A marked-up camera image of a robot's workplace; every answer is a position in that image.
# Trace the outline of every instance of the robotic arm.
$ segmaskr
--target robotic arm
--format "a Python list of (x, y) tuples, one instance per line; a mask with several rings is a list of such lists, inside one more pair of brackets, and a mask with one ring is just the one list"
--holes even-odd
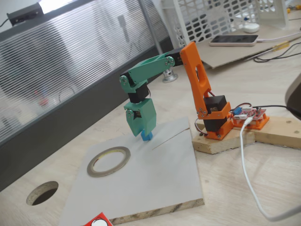
[(135, 136), (141, 133), (143, 140), (151, 140), (151, 131), (156, 127), (154, 104), (152, 99), (146, 98), (149, 94), (147, 80), (170, 67), (183, 64), (190, 80), (198, 118), (205, 122), (206, 137), (221, 140), (233, 128), (227, 116), (231, 106), (225, 96), (208, 95), (211, 91), (209, 80), (197, 46), (192, 42), (182, 49), (146, 59), (120, 76), (119, 82), (130, 99), (124, 106), (127, 122)]

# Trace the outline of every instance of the white board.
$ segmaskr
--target white board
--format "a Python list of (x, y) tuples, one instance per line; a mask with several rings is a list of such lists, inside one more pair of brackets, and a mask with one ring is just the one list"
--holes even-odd
[[(128, 163), (106, 177), (90, 177), (89, 162), (115, 146), (130, 150)], [(84, 225), (101, 212), (114, 219), (202, 198), (189, 122), (182, 118), (158, 125), (151, 141), (129, 134), (91, 147), (59, 225)]]

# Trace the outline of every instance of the red circuit board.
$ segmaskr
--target red circuit board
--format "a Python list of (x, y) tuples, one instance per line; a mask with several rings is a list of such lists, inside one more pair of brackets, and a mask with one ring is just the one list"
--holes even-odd
[(253, 117), (253, 120), (259, 120), (261, 119), (262, 115), (265, 113), (266, 109), (259, 109), (259, 110), (256, 110), (256, 109), (252, 109), (252, 110), (242, 110), (242, 112), (240, 114), (247, 114), (248, 117)]

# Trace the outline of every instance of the orange robotic arm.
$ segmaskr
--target orange robotic arm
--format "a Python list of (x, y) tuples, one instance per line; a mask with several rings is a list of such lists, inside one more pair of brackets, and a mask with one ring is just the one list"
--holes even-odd
[[(203, 120), (225, 120), (231, 110), (227, 102), (222, 110), (207, 109), (204, 98), (210, 98), (210, 83), (194, 42), (184, 47), (180, 52), (186, 73), (188, 75), (198, 118)], [(217, 131), (207, 131), (207, 138), (222, 140), (233, 128), (231, 120), (227, 120)]]

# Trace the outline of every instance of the wooden block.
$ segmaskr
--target wooden block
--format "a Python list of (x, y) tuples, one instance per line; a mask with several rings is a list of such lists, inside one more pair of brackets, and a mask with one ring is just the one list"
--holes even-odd
[[(192, 140), (193, 148), (199, 152), (209, 154), (216, 154), (226, 151), (231, 148), (240, 147), (238, 130), (231, 130), (223, 140), (207, 139), (204, 136), (196, 136)], [(243, 135), (244, 144), (251, 144), (255, 142), (255, 135), (253, 132), (247, 132)]]
[[(200, 129), (204, 129), (203, 120), (198, 121)], [(197, 151), (206, 153), (218, 153), (230, 148), (239, 147), (240, 128), (235, 127), (222, 141), (209, 140), (201, 136), (193, 139), (193, 146)], [(247, 134), (244, 137), (244, 144), (252, 143), (252, 137), (255, 141), (281, 145), (293, 148), (301, 148), (301, 122), (294, 118), (270, 116), (270, 120), (261, 129), (245, 129)]]
[(261, 130), (246, 129), (246, 131), (254, 132), (255, 140), (258, 142), (301, 148), (301, 122), (294, 118), (271, 116)]

